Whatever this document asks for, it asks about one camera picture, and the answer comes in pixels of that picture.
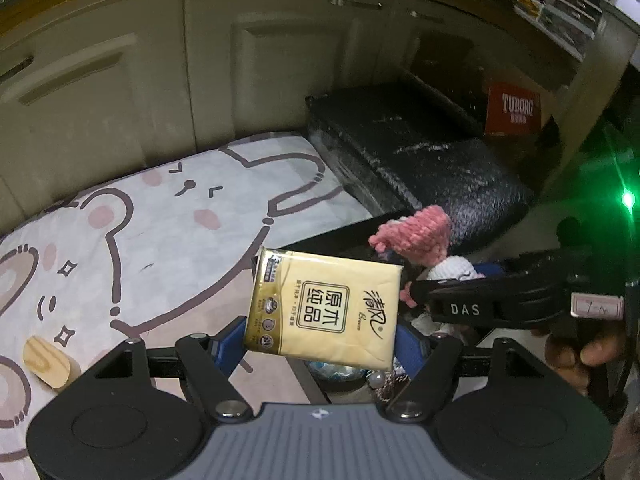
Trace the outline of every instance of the green light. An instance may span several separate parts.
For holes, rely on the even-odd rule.
[[[625,189],[625,192],[622,194],[622,203],[631,213],[631,210],[634,208],[634,204],[636,203],[636,197],[628,189]]]

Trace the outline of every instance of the pink knitted hat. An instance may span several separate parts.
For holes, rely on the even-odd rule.
[[[438,205],[430,205],[413,216],[390,220],[369,237],[377,253],[392,249],[412,264],[433,267],[447,257],[451,219]]]

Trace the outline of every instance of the finger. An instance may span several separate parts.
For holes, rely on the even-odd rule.
[[[603,333],[585,345],[580,352],[580,361],[591,367],[614,361],[624,353],[625,339],[624,324],[608,324]]]
[[[578,356],[565,340],[550,336],[545,344],[545,361],[552,368],[573,368]]]
[[[591,381],[589,369],[579,364],[573,368],[556,368],[556,373],[579,392],[586,390]]]

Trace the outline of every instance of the pink cheek dot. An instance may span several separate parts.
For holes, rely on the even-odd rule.
[[[44,248],[44,254],[42,255],[42,267],[44,270],[51,270],[56,263],[57,252],[55,244],[49,244]]]
[[[148,170],[142,174],[142,182],[151,187],[162,184],[162,174],[158,170]]]
[[[108,205],[99,205],[89,213],[89,225],[94,229],[102,229],[113,221],[114,216]]]
[[[205,229],[215,231],[220,229],[220,219],[211,209],[198,209],[193,212],[193,219]]]

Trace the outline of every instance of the cabinet door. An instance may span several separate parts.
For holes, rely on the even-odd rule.
[[[392,0],[185,0],[198,148],[305,123],[305,97],[371,83]]]
[[[520,17],[514,13],[514,20]],[[402,69],[409,70],[420,52],[428,51],[431,42],[433,56],[421,59],[424,64],[443,64],[442,72],[452,68],[451,83],[460,77],[463,62],[460,56],[471,54],[477,62],[513,67],[535,84],[555,91],[565,81],[564,74],[552,63],[536,59],[526,45],[518,43],[506,31],[475,16],[429,0],[396,0],[391,13],[390,28],[378,59],[376,81],[397,78]]]
[[[9,232],[24,219],[20,206],[4,181],[0,179],[0,235]]]
[[[182,8],[117,0],[0,53],[24,67],[0,83],[0,176],[25,213],[194,152]]]

